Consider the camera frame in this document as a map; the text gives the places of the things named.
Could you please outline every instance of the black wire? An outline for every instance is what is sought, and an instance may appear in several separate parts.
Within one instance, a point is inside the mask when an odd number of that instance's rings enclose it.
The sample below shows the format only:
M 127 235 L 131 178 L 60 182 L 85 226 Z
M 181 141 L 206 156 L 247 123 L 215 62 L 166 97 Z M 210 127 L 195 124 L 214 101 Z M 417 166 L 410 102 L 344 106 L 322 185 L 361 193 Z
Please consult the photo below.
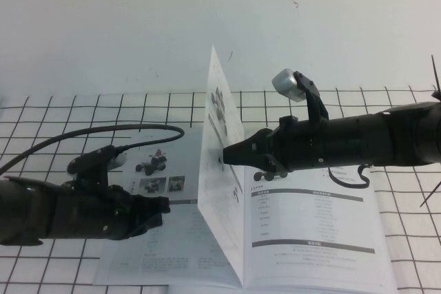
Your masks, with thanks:
M 357 169 L 358 175 L 360 176 L 360 179 L 365 182 L 364 184 L 349 184 L 347 182 L 343 182 L 342 180 L 338 179 L 334 176 L 334 174 L 331 171 L 331 168 L 328 168 L 328 174 L 329 177 L 332 179 L 332 181 L 336 184 L 339 184 L 340 186 L 343 186 L 347 189 L 366 189 L 369 187 L 370 179 L 362 174 L 363 170 L 366 168 L 371 167 L 371 165 L 360 165 Z
M 154 144 L 161 144 L 161 143 L 167 143 L 169 141 L 173 141 L 179 138 L 182 138 L 185 134 L 184 130 L 180 127 L 174 127 L 172 125 L 164 125 L 164 124 L 124 124 L 124 125 L 108 125 L 105 127 L 89 127 L 87 129 L 80 129 L 76 131 L 66 132 L 65 134 L 60 134 L 59 136 L 55 136 L 53 138 L 49 138 L 42 143 L 39 143 L 35 145 L 34 147 L 29 148 L 27 151 L 24 151 L 23 153 L 19 154 L 15 158 L 13 158 L 11 161 L 6 163 L 4 166 L 0 168 L 0 176 L 3 175 L 7 170 L 15 166 L 18 162 L 24 160 L 28 156 L 32 155 L 36 151 L 39 151 L 40 149 L 43 149 L 44 147 L 47 147 L 51 144 L 57 143 L 59 141 L 73 138 L 76 136 L 82 136 L 84 134 L 97 134 L 99 132 L 108 132 L 108 131 L 123 131 L 123 130 L 132 130 L 132 129 L 162 129 L 162 130 L 170 130 L 178 132 L 179 134 L 172 136 L 170 138 L 164 138 L 164 139 L 158 139 L 158 140 L 151 140 L 146 141 L 144 143 L 137 143 L 133 145 L 126 145 L 126 146 L 120 146 L 117 147 L 117 150 L 119 153 L 122 153 L 124 151 L 127 151 L 130 148 L 133 147 L 140 147 L 140 146 L 148 146 L 148 145 L 154 145 Z

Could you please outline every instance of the white wall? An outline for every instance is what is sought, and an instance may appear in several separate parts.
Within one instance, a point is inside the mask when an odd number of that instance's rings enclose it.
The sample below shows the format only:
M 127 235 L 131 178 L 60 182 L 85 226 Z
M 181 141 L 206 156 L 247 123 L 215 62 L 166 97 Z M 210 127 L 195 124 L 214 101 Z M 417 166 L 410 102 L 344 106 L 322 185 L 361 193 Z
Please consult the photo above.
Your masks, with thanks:
M 441 72 L 441 0 L 294 1 L 0 0 L 0 93 L 204 90 L 212 43 L 233 90 L 285 67 L 319 87 L 429 85 L 430 54 Z

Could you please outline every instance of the printed image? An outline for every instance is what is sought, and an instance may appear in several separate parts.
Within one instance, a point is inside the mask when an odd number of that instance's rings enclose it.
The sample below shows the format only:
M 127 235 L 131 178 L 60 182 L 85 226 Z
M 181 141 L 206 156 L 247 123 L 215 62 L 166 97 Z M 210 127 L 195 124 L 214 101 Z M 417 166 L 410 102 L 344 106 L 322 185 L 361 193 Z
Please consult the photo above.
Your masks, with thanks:
M 180 192 L 184 190 L 185 176 L 173 176 L 168 180 L 169 192 Z
M 222 153 L 219 153 L 219 156 L 218 156 L 218 164 L 219 164 L 219 167 L 222 169 L 222 171 L 224 171 L 224 167 L 223 167 L 223 155 L 222 155 Z
M 216 88 L 216 93 L 212 93 L 212 102 L 216 107 L 216 116 L 221 124 L 223 124 L 223 129 L 225 135 L 227 136 L 227 122 L 225 120 L 225 105 L 223 103 L 223 95 L 222 91 L 219 90 L 219 87 Z
M 139 194 L 164 193 L 167 177 L 142 178 L 139 181 Z
M 234 187 L 234 190 L 233 190 L 233 196 L 236 197 L 237 203 L 239 203 L 239 196 L 238 196 L 238 190 L 237 190 L 237 187 Z
M 266 181 L 271 182 L 274 179 L 274 177 L 276 177 L 276 176 L 280 176 L 281 178 L 286 178 L 288 176 L 288 173 L 286 173 L 286 172 L 262 172 L 262 171 L 257 171 L 254 174 L 254 180 L 256 182 L 258 182 L 263 177 Z
M 151 176 L 155 171 L 162 171 L 166 167 L 167 158 L 165 153 L 160 149 L 156 150 L 154 155 L 149 155 L 149 160 L 147 162 L 141 162 L 136 165 L 136 172 L 144 171 L 147 176 Z

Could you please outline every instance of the tabletop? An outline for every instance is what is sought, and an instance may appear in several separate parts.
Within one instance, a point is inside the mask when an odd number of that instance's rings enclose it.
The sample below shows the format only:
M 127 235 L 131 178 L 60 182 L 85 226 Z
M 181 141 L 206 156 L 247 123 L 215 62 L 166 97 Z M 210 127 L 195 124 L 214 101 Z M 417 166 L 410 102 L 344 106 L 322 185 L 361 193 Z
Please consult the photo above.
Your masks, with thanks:
M 321 91 L 330 118 L 376 113 L 391 106 L 430 101 L 433 87 L 414 90 L 356 88 Z M 306 103 L 275 92 L 234 92 L 245 130 L 275 128 L 281 116 L 307 119 Z M 128 123 L 202 125 L 205 93 L 52 96 L 7 99 L 0 110 L 0 165 L 46 138 L 86 127 Z M 61 184 L 67 164 L 82 153 L 127 144 L 138 130 L 84 135 L 53 144 L 7 172 Z M 423 198 L 440 181 L 441 166 L 372 170 L 379 210 L 400 294 L 441 291 L 441 194 Z M 112 170 L 111 183 L 122 181 Z M 0 246 L 0 294 L 166 293 L 166 287 L 93 286 L 102 240 L 43 240 L 38 247 Z

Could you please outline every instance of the instruction manual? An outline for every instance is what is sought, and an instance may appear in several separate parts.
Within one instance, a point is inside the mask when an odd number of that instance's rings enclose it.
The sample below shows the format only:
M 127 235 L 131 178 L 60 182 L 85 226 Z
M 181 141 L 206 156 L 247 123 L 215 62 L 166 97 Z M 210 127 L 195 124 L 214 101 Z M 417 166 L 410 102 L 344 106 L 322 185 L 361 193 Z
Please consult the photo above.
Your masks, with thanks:
M 171 213 L 144 235 L 106 242 L 94 283 L 395 293 L 373 190 L 340 187 L 327 169 L 275 176 L 224 164 L 223 148 L 244 139 L 213 48 L 203 125 L 128 151 L 123 166 L 126 190 L 167 196 Z M 356 167 L 332 171 L 360 181 Z

